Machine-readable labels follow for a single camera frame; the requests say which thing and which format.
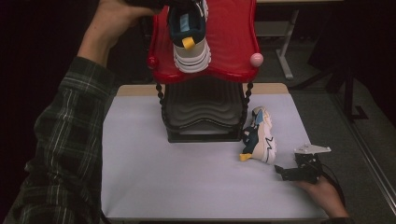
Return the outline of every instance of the red plastic holder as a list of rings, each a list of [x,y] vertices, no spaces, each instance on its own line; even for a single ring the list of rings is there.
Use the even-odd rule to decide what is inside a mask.
[[[186,74],[175,66],[173,43],[169,37],[167,12],[153,18],[153,36],[148,52],[148,67],[155,80],[172,84],[190,78],[211,75],[223,80],[252,81],[262,64],[262,55],[254,31],[256,0],[206,0],[208,18],[206,41],[211,62],[201,72]]]

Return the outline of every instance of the hand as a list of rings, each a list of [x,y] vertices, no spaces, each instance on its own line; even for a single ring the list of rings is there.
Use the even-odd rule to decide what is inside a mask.
[[[108,53],[120,35],[136,25],[140,17],[153,16],[157,12],[150,8],[132,7],[123,0],[101,0],[78,56],[106,66]]]
[[[330,218],[349,217],[337,190],[324,176],[315,185],[305,181],[295,181],[295,184],[304,189]]]

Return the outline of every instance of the blue shoe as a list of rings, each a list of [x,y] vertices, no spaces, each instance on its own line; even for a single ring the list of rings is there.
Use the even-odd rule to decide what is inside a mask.
[[[239,154],[240,161],[253,158],[268,164],[274,164],[276,157],[276,141],[271,135],[272,121],[268,111],[259,106],[252,111],[253,121],[244,129],[242,140],[246,147]]]
[[[191,0],[190,8],[169,7],[169,35],[174,44],[176,67],[184,73],[197,73],[210,63],[210,48],[206,42],[206,0]]]

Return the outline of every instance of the yellow shoe heel tab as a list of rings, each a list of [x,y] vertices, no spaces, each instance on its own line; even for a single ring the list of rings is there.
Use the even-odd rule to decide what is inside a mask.
[[[181,40],[185,49],[192,49],[195,46],[194,39],[192,37],[186,37]]]
[[[247,153],[247,154],[239,154],[239,160],[240,161],[247,161],[248,159],[251,158],[251,154]]]

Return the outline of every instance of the dark background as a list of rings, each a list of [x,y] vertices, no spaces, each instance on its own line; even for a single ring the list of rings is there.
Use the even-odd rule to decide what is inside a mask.
[[[75,57],[95,6],[96,0],[0,2],[1,220],[26,177],[24,164],[35,155],[35,120]],[[385,1],[345,1],[327,20],[302,10],[293,38],[318,39],[310,63],[320,69],[346,64],[396,126],[393,14]]]

